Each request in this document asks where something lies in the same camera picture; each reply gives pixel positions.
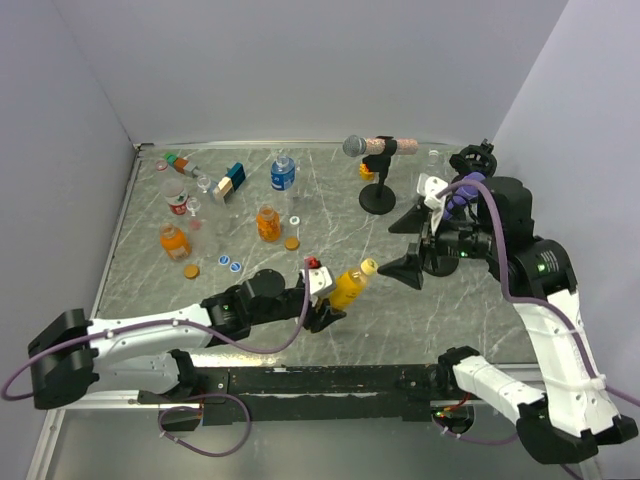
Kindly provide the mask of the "tall yellow juice bottle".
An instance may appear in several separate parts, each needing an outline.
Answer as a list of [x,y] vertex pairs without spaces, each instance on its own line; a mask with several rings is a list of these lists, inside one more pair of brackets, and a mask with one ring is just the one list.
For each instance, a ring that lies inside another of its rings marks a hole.
[[344,311],[350,306],[368,286],[377,269],[377,262],[373,258],[366,258],[359,266],[345,271],[336,279],[336,288],[329,296],[331,308]]

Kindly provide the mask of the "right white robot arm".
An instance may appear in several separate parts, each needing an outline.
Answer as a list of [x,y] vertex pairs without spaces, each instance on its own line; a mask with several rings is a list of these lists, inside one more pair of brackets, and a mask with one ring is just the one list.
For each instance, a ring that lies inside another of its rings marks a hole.
[[442,354],[429,385],[448,398],[479,398],[507,418],[530,456],[546,465],[578,464],[605,445],[638,434],[619,412],[615,391],[595,364],[567,251],[534,232],[531,192],[512,177],[456,183],[421,175],[417,240],[379,268],[383,276],[420,289],[443,262],[483,260],[504,299],[520,316],[541,373],[541,388],[501,371],[470,347]]

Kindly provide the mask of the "blue label water bottle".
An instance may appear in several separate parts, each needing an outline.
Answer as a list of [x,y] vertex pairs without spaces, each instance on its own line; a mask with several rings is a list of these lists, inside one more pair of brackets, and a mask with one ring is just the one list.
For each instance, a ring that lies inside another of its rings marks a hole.
[[274,190],[291,193],[296,178],[296,164],[293,158],[280,154],[272,162],[271,186]]

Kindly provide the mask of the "small orange juice bottle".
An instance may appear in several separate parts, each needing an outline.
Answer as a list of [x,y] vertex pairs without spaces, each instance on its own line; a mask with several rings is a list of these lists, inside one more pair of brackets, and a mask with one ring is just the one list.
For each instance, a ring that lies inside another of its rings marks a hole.
[[271,205],[263,205],[256,215],[259,237],[265,242],[275,242],[281,235],[280,217]]

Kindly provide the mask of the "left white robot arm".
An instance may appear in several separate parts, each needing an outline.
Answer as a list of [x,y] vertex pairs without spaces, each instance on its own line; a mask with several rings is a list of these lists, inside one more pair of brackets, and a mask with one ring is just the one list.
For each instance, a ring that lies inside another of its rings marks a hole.
[[198,386],[190,350],[218,345],[246,350],[242,341],[253,327],[289,319],[318,333],[345,316],[327,299],[334,288],[326,267],[301,271],[291,288],[279,272],[263,269],[222,293],[171,312],[107,320],[68,310],[28,346],[34,406],[61,408],[109,390],[187,401]]

